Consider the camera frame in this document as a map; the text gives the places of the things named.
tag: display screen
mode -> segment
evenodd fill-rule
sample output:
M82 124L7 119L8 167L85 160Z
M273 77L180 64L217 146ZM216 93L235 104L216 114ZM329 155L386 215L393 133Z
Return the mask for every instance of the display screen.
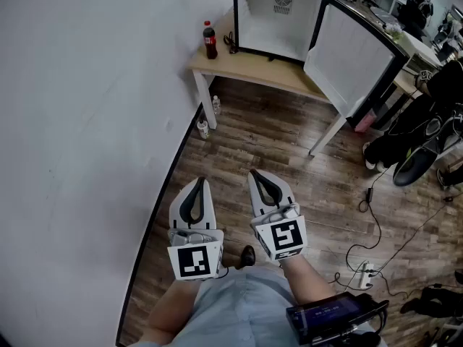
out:
M348 314L355 317L357 314L360 314L360 308L355 300L343 298L333 300L313 309L306 309L301 316L305 318L307 328L310 329L319 325L329 324Z
M336 323L348 317L354 319L362 314L360 305L351 297L339 297L315 307L301 309L292 315L292 322L299 330L311 330Z

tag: white wall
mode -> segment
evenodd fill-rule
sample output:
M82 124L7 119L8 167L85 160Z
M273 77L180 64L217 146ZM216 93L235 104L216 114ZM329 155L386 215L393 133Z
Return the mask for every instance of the white wall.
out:
M197 108L185 63L231 5L0 0L0 333L14 347L114 345Z

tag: small bottle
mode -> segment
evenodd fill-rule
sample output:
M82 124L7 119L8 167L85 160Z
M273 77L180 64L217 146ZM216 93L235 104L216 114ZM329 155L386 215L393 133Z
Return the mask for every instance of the small bottle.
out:
M213 97L213 100L212 100L212 108L214 108L214 114L215 115L219 115L220 112L222 111L222 108L220 107L220 99L218 98L217 95L215 95Z
M209 136L209 125L206 120L201 121L199 120L198 123L196 124L197 130L200 132L200 136L203 139L207 139Z
M211 27L211 22L206 20L204 22L205 29L203 31L204 44L208 59L217 58L217 49L216 49L216 32Z

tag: cord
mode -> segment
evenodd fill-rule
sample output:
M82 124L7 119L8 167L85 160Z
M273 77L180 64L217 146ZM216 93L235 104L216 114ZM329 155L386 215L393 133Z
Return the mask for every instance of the cord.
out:
M233 32L230 31L229 35L224 35L224 42L225 45L229 46L229 53L230 54L236 54L238 52L237 45L233 41Z
M436 211L436 213L434 213L434 215L430 216L419 228L417 228L417 229L415 230L415 232L413 233L413 235L412 235L405 243L402 244L402 246L396 251L396 253L394 253L394 255L393 255L389 260L387 260L387 262L386 262L383 266L381 266L381 267L379 268L379 270L374 270L374 271L376 272L376 275L374 275L374 276L377 276L377 275L381 272L381 270L384 269L384 268L388 265L388 263L390 263L390 261L392 261L392 260L395 258L395 256L397 256L398 253L399 253L401 250L403 250L403 248L404 248L408 243L410 243L410 242L412 241L412 239L415 237L415 235L417 234L417 232L418 232L424 225L426 225L426 223L428 223L429 221L431 221L439 212L441 212L442 209L443 209L445 206L447 206L446 203L444 203L444 204L442 205L442 207L439 208L439 209Z
M389 169L390 169L390 167L387 168L379 177L376 178L376 180L371 184L371 189L373 188L373 186L375 185L375 183L377 182L377 180L379 180L379 178L382 177L382 176L387 172L387 170L389 170ZM367 203L367 209L366 209L366 210L362 210L361 207L360 207L360 206L362 205L363 202L366 202L366 203ZM354 269L352 268L352 266L349 264L349 253L350 253L350 251L352 250L352 248L354 248L354 247L361 247L361 248L365 248L365 249L373 249L373 248L376 248L376 247L378 246L379 242L381 241L381 237L383 236L383 232L382 232L382 230L381 230L381 225L379 224L378 220L376 219L375 214L373 213L373 210L371 209L370 203L367 202L366 200L361 201L360 204L359 204L359 211L362 212L362 213L365 213L365 212L368 211L368 209L370 209L371 215L372 215L372 217L375 219L376 224L378 225L378 228L379 228L379 237L378 237L378 241L376 242L376 244L373 245L372 247L367 247L367 246L364 246L363 244L353 244L353 245L351 245L351 247L349 248L349 250L348 250L347 253L346 253L346 264L347 264L347 267L348 267L351 271L355 271L355 273L363 273L363 271L356 271L356 270L354 270Z
M225 278L225 277L229 274L229 271L230 271L230 267L227 267L227 268L226 268L226 274L225 274L225 275L222 275L222 276L219 276L218 278L216 278L216 280L217 280L217 279Z
M397 292L397 293L391 293L391 289L389 288L388 280L386 278L384 278L384 275L383 275L383 273L381 271L379 272L379 275L381 275L381 277L384 279L384 282L386 283L386 288L388 290L389 296L391 296L391 297L398 296L399 294L405 294L407 296L405 299L408 299L412 295L413 292L421 291L421 289L413 289L413 291L411 291L410 293L407 293L406 291L400 291L400 292Z

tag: power strip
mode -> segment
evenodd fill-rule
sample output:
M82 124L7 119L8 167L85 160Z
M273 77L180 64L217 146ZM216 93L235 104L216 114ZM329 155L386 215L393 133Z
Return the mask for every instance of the power strip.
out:
M369 286L367 286L367 284L369 284L371 280L371 277L369 276L369 274L370 274L370 271L373 270L374 266L375 265L373 263L365 263L363 265L363 273L362 273L362 278L360 279L360 286L359 286L360 289L369 288Z

